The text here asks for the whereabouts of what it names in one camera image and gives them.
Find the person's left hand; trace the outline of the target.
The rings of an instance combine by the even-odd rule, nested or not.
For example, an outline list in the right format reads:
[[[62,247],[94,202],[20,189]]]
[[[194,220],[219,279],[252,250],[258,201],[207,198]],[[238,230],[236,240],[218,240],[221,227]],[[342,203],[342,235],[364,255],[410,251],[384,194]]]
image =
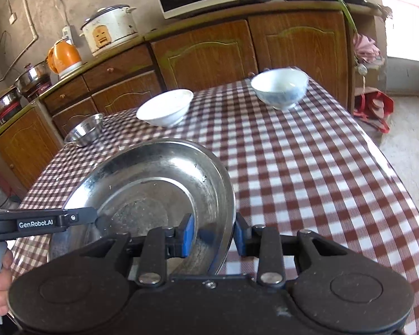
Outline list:
[[[11,265],[13,263],[13,254],[7,250],[2,261],[2,269],[0,270],[0,316],[8,313],[8,292],[13,280]]]

